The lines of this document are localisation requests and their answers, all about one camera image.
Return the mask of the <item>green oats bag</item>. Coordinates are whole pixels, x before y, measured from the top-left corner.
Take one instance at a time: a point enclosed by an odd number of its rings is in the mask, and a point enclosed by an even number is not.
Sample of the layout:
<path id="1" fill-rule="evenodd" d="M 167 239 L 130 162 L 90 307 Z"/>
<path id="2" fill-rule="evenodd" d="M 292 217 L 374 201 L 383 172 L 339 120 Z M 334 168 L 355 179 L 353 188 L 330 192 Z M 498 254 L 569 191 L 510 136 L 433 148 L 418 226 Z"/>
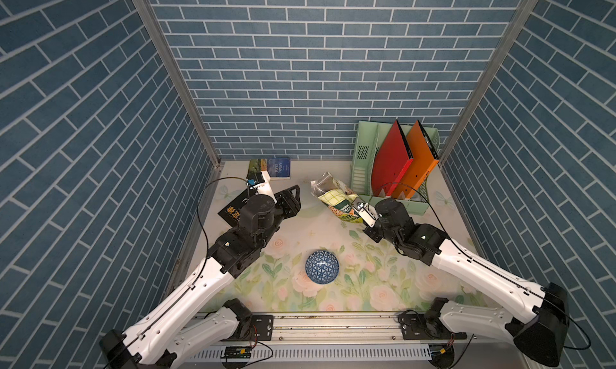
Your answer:
<path id="1" fill-rule="evenodd" d="M 359 195 L 330 173 L 326 172 L 318 180 L 311 181 L 311 194 L 326 205 L 341 221 L 363 222 L 351 205 Z"/>

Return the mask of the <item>blue patterned ceramic bowl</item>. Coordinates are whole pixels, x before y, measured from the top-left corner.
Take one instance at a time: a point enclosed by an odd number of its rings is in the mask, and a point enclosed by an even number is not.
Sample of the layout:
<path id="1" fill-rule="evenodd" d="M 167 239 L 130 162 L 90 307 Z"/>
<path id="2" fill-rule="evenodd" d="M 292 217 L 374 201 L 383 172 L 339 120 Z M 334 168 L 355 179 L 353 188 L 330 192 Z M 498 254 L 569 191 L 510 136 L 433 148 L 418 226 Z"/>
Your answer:
<path id="1" fill-rule="evenodd" d="M 316 250 L 305 263 L 307 277 L 319 285 L 327 285 L 338 278 L 340 264 L 338 258 L 329 250 Z"/>

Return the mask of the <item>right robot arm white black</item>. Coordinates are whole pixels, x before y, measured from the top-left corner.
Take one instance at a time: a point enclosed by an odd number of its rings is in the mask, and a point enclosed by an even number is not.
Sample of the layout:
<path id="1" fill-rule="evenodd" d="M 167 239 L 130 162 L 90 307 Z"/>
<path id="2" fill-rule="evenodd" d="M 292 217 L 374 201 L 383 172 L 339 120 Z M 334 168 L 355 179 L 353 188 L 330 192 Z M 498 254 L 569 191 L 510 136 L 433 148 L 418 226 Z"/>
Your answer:
<path id="1" fill-rule="evenodd" d="M 364 220 L 365 234 L 386 240 L 403 256 L 444 271 L 498 303 L 497 308 L 435 299 L 431 313 L 449 332 L 470 333 L 514 345 L 529 359 L 557 367 L 569 330 L 566 290 L 522 279 L 481 258 L 430 224 L 413 221 L 404 205 L 386 198 L 375 206 L 361 198 L 352 203 Z"/>

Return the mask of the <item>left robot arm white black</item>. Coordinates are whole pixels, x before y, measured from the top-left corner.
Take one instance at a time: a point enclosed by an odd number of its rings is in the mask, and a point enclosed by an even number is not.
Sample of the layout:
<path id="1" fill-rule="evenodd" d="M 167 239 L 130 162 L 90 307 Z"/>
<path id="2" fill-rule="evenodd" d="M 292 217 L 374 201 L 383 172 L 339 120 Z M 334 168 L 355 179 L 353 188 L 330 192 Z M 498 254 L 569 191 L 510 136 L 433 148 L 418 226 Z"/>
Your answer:
<path id="1" fill-rule="evenodd" d="M 219 236 L 197 268 L 161 304 L 126 331 L 99 342 L 108 368 L 178 368 L 206 347 L 250 336 L 252 312 L 238 299 L 195 323 L 194 316 L 261 255 L 282 222 L 301 208 L 300 188 L 277 193 L 268 183 L 241 208 L 236 226 Z"/>

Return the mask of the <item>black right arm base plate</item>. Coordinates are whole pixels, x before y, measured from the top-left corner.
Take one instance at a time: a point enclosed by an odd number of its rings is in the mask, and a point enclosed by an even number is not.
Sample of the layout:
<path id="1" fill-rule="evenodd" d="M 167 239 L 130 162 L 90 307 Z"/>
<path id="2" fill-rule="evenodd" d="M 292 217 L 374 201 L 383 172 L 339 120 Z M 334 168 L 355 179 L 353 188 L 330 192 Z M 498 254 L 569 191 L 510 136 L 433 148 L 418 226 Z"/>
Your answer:
<path id="1" fill-rule="evenodd" d="M 402 311 L 396 316 L 404 340 L 466 340 L 464 332 L 452 332 L 441 321 L 441 311 L 449 300 L 437 297 L 427 311 L 413 309 Z"/>

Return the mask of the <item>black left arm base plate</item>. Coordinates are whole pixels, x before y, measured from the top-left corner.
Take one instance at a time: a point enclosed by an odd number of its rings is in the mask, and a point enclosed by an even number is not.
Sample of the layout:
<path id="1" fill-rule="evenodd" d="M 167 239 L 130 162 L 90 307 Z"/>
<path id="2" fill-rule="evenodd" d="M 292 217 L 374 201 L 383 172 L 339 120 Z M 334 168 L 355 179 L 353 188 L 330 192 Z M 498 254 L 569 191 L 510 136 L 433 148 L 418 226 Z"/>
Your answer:
<path id="1" fill-rule="evenodd" d="M 274 330 L 274 316 L 272 314 L 254 314 L 239 299 L 234 298 L 226 301 L 221 311 L 231 310 L 232 319 L 237 320 L 236 330 L 227 341 L 271 341 Z"/>

